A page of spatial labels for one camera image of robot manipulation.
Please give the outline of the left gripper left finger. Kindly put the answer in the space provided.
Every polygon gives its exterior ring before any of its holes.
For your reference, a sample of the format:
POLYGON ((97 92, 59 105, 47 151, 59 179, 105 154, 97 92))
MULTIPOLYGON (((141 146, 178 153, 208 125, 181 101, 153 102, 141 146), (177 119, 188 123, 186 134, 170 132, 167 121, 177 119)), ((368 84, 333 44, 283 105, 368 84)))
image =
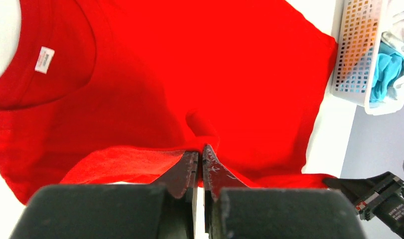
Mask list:
POLYGON ((151 184, 51 185, 28 202, 13 239, 192 239, 199 154, 151 184))

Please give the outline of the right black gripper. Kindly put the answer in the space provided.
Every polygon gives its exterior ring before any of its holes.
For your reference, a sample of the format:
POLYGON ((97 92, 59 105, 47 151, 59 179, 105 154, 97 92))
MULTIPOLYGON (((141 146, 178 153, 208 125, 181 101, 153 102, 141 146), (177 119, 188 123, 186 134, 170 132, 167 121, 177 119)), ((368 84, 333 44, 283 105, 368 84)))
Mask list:
POLYGON ((369 221, 374 216, 382 221, 404 220, 404 180, 391 172, 366 179, 325 178, 322 182, 341 191, 362 220, 369 221))

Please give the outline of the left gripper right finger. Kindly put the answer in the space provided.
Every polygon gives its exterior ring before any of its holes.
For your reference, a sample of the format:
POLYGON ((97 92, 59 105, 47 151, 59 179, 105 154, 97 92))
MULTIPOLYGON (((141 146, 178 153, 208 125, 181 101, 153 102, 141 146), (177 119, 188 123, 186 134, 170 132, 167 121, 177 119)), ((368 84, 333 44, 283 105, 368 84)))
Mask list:
POLYGON ((249 188, 206 145, 205 230, 211 239, 363 239, 353 206, 335 190, 249 188))

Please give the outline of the red t-shirt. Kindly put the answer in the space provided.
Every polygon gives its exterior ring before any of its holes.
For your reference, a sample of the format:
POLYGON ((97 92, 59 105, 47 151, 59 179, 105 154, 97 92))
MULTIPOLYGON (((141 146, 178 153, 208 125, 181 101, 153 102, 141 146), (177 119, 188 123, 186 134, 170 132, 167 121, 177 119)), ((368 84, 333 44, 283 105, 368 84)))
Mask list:
POLYGON ((284 0, 18 0, 0 74, 0 174, 151 183, 206 144, 255 188, 303 174, 336 41, 284 0))

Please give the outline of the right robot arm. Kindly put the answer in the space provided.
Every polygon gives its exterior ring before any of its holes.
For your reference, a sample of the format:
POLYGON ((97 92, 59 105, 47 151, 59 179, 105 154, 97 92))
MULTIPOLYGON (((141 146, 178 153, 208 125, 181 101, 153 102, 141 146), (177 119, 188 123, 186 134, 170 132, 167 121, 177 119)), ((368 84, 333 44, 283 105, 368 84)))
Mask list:
POLYGON ((341 191, 361 220, 377 217, 404 239, 404 180, 385 172, 366 179, 325 178, 322 182, 341 191))

